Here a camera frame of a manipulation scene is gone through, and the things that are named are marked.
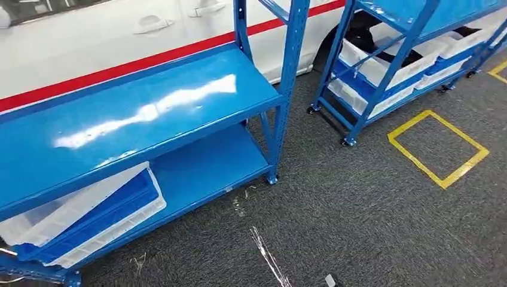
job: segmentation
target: shelving unit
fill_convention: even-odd
[[[480,66],[505,44],[507,39],[505,35],[499,41],[495,40],[507,29],[507,16],[502,19],[503,23],[487,41],[467,48],[449,59],[438,57],[433,66],[424,69],[420,74],[413,75],[413,77],[405,79],[394,87],[389,86],[397,71],[400,70],[403,61],[415,46],[441,38],[452,30],[504,7],[507,7],[506,0],[347,0],[327,63],[323,70],[319,89],[308,109],[308,113],[312,114],[324,107],[348,130],[348,134],[344,137],[342,144],[355,145],[358,134],[368,124],[425,94],[427,91],[431,91],[442,85],[444,85],[444,90],[451,90],[462,75],[471,77],[471,75],[477,73]],[[382,23],[389,25],[389,27],[397,31],[399,36],[388,43],[379,45],[380,48],[375,52],[367,54],[365,57],[357,60],[355,64],[348,65],[341,59],[343,56],[339,57],[339,55],[344,51],[345,34],[357,10],[362,10]],[[375,85],[366,80],[364,75],[362,75],[362,65],[368,63],[367,61],[375,59],[376,55],[394,45],[399,45],[399,50],[391,64],[389,64],[380,83]],[[456,70],[456,67],[460,67],[458,70],[452,71],[450,75],[442,73],[441,78],[433,79],[434,83],[426,87],[417,89],[416,85],[416,89],[410,94],[404,94],[397,99],[389,98],[392,95],[392,91],[389,89],[401,90],[410,87],[414,83],[420,83],[425,75],[429,77],[452,65],[454,65],[452,67],[454,70]],[[336,86],[333,82],[337,79],[340,80],[339,85],[345,86],[341,91],[333,88]],[[350,89],[354,91],[352,96],[350,93],[344,94],[350,91]],[[357,95],[360,97],[360,100],[367,103],[364,110],[359,112],[350,100],[351,97]],[[389,106],[378,112],[378,108],[375,109],[375,107],[385,100],[391,101],[388,103]]]
[[[70,268],[0,252],[0,272],[80,285],[79,268],[206,202],[264,175],[277,182],[289,101],[310,0],[285,11],[278,91],[254,67],[246,0],[234,0],[235,42],[0,116],[0,221],[144,161],[166,207]],[[273,128],[266,111],[274,109]],[[245,121],[260,116],[267,152]]]

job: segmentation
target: yellow tape square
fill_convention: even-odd
[[[504,82],[505,84],[507,84],[507,79],[500,76],[498,73],[499,72],[502,72],[505,68],[507,68],[507,61],[499,64],[498,66],[496,66],[494,69],[492,69],[491,71],[488,72],[488,74],[490,74],[491,76],[497,78],[499,81],[502,81]]]
[[[415,158],[409,151],[407,151],[402,145],[396,141],[396,137],[407,131],[410,127],[417,124],[418,122],[424,120],[427,116],[432,116],[436,120],[438,120],[441,124],[448,127],[450,130],[452,130],[454,133],[458,134],[460,137],[462,137],[464,140],[469,142],[471,145],[473,145],[475,148],[477,148],[479,151],[470,158],[467,162],[465,162],[462,166],[460,166],[457,170],[453,171],[448,177],[445,179],[440,179],[436,174],[434,174],[431,170],[429,170],[420,160]],[[424,171],[433,181],[436,182],[441,188],[446,189],[451,184],[453,184],[455,181],[457,181],[460,177],[462,177],[465,173],[467,173],[469,170],[471,170],[472,167],[474,167],[479,161],[483,160],[490,152],[484,148],[482,145],[480,145],[478,142],[471,139],[469,136],[464,134],[462,131],[460,131],[457,127],[454,127],[452,124],[450,124],[448,121],[441,118],[439,115],[434,113],[431,110],[426,110],[419,115],[416,115],[414,118],[412,118],[410,121],[407,121],[403,125],[396,128],[394,131],[390,132],[387,135],[387,138],[389,139],[389,142],[395,146],[404,156],[408,157],[419,169]]]

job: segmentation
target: car door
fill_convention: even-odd
[[[185,33],[178,0],[100,1],[0,29],[0,101],[9,97],[0,112],[147,68],[154,61],[140,59],[188,44]],[[12,97],[55,84],[43,94]]]
[[[275,20],[275,16],[259,1],[248,0],[246,3],[249,41],[255,65],[268,80],[277,82],[282,72],[286,26]],[[276,3],[288,11],[291,0],[276,0]],[[310,7],[315,12],[310,13],[307,22],[298,67],[300,73],[311,69],[320,43],[338,23],[337,12],[341,14],[341,11],[335,10],[341,5],[337,4],[337,1],[332,0],[311,0]],[[180,5],[185,26],[190,31],[188,37],[192,42],[234,30],[233,0],[180,0]]]

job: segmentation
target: blue plastic tray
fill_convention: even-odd
[[[38,260],[50,263],[157,197],[158,192],[153,181],[148,171],[144,170],[44,246],[25,243],[14,246],[14,250],[22,261]]]

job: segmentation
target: shelf upright post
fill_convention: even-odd
[[[246,0],[234,0],[234,42],[253,63],[246,25]]]
[[[322,77],[320,78],[319,89],[313,98],[312,103],[310,104],[310,108],[314,111],[320,110],[319,107],[319,98],[323,96],[327,82],[331,79],[331,68],[336,61],[336,57],[341,53],[341,48],[343,46],[343,38],[345,38],[345,33],[349,28],[350,21],[354,16],[354,12],[356,10],[357,0],[348,0],[345,3],[345,9],[343,14],[341,15],[340,24],[338,25],[338,29],[336,30],[333,43],[331,45],[331,49],[329,51],[329,56],[326,61],[326,65],[324,66],[324,70],[322,71]]]
[[[440,3],[440,0],[427,0],[426,1],[426,4],[424,5],[423,9],[419,13],[419,16],[415,20],[410,31],[408,31],[407,37],[405,38],[405,41],[403,42],[403,44],[401,45],[401,48],[399,49],[398,53],[396,54],[395,58],[393,59],[393,62],[391,63],[391,65],[389,65],[389,68],[387,69],[387,72],[384,75],[384,78],[382,78],[382,81],[380,81],[380,84],[378,85],[377,89],[373,93],[372,100],[370,100],[368,102],[368,105],[366,106],[362,115],[358,118],[356,124],[354,124],[353,128],[349,131],[349,134],[343,139],[345,144],[351,145],[351,146],[356,144],[357,135],[364,128],[365,123],[366,123],[370,113],[373,111],[373,108],[379,103],[382,95],[386,91],[387,86],[391,82],[395,73],[401,67],[401,64],[403,63],[403,61],[407,57],[408,53],[410,53],[410,51],[414,47],[414,41],[421,34],[421,31],[426,26],[426,23],[428,22],[428,20],[431,18],[431,16],[435,12],[439,3]]]
[[[278,93],[281,94],[285,100],[281,105],[275,108],[276,115],[274,118],[273,134],[267,133],[265,135],[268,147],[270,147],[268,162],[272,166],[266,177],[270,184],[275,184],[278,181],[277,165],[282,151],[283,136],[285,134],[287,117],[289,115],[289,105],[291,103],[301,55],[301,46],[303,44],[304,29],[306,27],[310,0],[292,0],[289,13],[273,0],[259,0],[259,2],[277,16],[282,23],[287,24],[287,34],[285,36],[285,47],[283,51],[282,79],[280,81],[280,86],[278,86]],[[268,124],[265,119],[262,122],[263,126]]]

